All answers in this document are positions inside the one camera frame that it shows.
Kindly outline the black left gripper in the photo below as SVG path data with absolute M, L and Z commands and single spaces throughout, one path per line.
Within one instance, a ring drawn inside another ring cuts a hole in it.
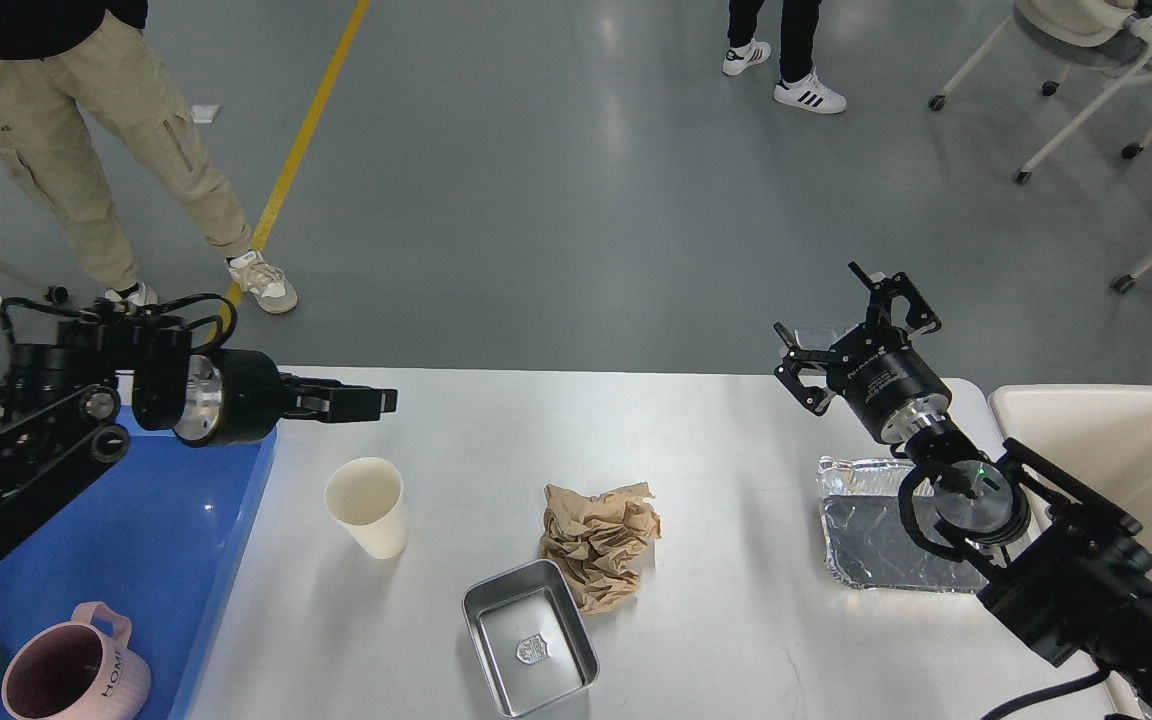
M 397 410 L 397 389 L 279 373 L 268 355 L 218 350 L 189 357 L 185 406 L 173 433 L 195 448 L 257 444 L 278 420 L 326 424 L 380 420 Z

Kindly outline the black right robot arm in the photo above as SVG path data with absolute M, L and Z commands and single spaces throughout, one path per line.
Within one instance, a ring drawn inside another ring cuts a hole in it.
M 1052 665 L 1075 652 L 1096 670 L 1023 694 L 990 711 L 1002 719 L 1084 691 L 1112 674 L 1152 708 L 1152 553 L 1129 511 L 1018 439 L 992 458 L 948 414 L 952 391 L 914 348 L 941 320 L 908 275 L 850 272 L 867 287 L 867 314 L 827 348 L 783 342 L 778 381 L 810 414 L 844 397 L 876 442 L 911 462 L 897 492 L 902 529 L 916 547 L 968 562 L 986 585 L 978 600 Z

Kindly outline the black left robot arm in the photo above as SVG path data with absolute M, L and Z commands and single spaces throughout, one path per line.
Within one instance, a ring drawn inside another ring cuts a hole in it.
M 397 391 L 282 372 L 268 355 L 228 348 L 233 304 L 189 320 L 195 293 L 81 310 L 10 297 L 0 305 L 9 365 L 0 382 L 0 561 L 131 447 L 118 379 L 132 377 L 132 418 L 192 448 L 251 445 L 279 420 L 379 420 Z

